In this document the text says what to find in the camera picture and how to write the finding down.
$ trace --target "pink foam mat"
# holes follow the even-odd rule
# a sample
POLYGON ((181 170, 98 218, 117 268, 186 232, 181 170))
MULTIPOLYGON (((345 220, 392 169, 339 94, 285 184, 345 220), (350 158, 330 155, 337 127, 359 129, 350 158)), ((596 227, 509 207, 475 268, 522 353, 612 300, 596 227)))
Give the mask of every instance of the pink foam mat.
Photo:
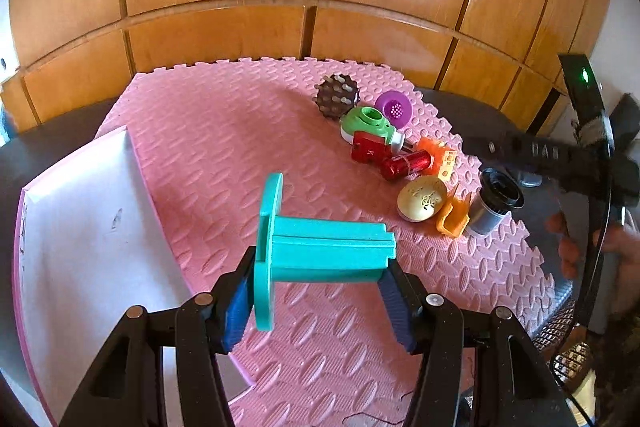
MULTIPOLYGON (((283 172, 283 215, 383 221, 401 266, 428 290, 475 311, 507 306, 534 330, 549 314, 554 282, 527 246, 524 224, 509 218, 490 237, 452 241, 430 222, 400 219, 404 182, 353 162, 338 124, 311 100, 314 84, 332 73, 351 75, 369 105, 401 90, 414 106, 408 139, 436 137, 460 150, 460 136, 401 73, 373 64, 264 58, 163 68, 137 74, 113 106, 98 135, 128 126, 191 288, 210 289, 255 244, 264 181, 283 172)), ((459 197, 478 190, 479 165, 458 154, 448 185, 459 184, 459 197)), ((251 319, 234 354, 256 381, 232 407, 246 427, 338 426, 358 413, 399 422, 420 364, 396 343, 374 284, 278 283, 274 331, 257 331, 251 319)), ((471 381, 465 357, 462 387, 471 381)))

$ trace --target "purple plastic cup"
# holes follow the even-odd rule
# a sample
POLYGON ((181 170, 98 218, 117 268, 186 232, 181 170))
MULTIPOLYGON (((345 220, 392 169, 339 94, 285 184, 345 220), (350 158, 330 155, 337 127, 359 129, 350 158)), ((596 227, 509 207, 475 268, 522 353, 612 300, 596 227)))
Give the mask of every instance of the purple plastic cup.
POLYGON ((375 108, 379 110, 396 129, 401 129, 407 125, 414 113, 411 101, 403 92, 396 90, 382 93, 376 100, 375 108))

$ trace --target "screw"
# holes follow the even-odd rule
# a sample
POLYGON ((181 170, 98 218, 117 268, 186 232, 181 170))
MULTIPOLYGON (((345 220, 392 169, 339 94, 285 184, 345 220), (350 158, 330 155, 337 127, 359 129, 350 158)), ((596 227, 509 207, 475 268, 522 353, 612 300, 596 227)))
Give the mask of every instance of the screw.
POLYGON ((143 313, 144 313, 144 309, 142 306, 132 306, 131 308, 129 308, 127 310, 127 317, 129 317, 130 319, 137 319, 139 318, 143 313))
POLYGON ((430 293, 427 295, 427 304, 431 306, 442 306, 444 304, 444 298, 437 293, 430 293))
POLYGON ((495 309, 495 314, 499 319, 503 319, 505 321, 508 321, 511 317, 513 317, 513 313, 511 313, 511 310, 506 308, 505 306, 498 306, 495 309))
POLYGON ((213 296, 210 293, 198 293, 195 298, 198 306, 209 306, 213 302, 213 296))

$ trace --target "orange toy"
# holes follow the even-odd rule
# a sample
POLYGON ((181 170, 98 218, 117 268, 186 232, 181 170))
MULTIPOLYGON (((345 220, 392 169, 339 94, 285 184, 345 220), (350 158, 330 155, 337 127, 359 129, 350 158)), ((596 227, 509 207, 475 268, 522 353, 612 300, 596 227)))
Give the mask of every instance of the orange toy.
POLYGON ((431 166, 420 174, 434 174, 444 182, 450 181, 458 156, 456 150, 446 147, 444 142, 426 136, 420 138, 415 150, 427 151, 433 157, 431 166))
POLYGON ((466 195, 464 200, 459 200, 455 197, 457 188, 453 189, 436 216, 438 232, 452 239, 459 238, 465 230, 469 222, 469 206, 471 205, 471 192, 466 195))

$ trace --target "green and white plug-in device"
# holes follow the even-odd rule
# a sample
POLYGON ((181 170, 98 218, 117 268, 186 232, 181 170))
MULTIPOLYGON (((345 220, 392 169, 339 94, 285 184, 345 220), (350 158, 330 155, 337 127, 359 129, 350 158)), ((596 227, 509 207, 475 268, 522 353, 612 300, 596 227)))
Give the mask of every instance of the green and white plug-in device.
POLYGON ((340 120, 340 134, 348 143, 353 143, 353 133, 364 131, 382 136, 385 144, 398 154, 404 145, 404 134, 398 131, 375 107, 354 107, 340 120))
POLYGON ((273 330, 274 282, 377 282, 396 258, 384 223, 280 216, 282 174, 262 193, 254 264, 255 322, 273 330))

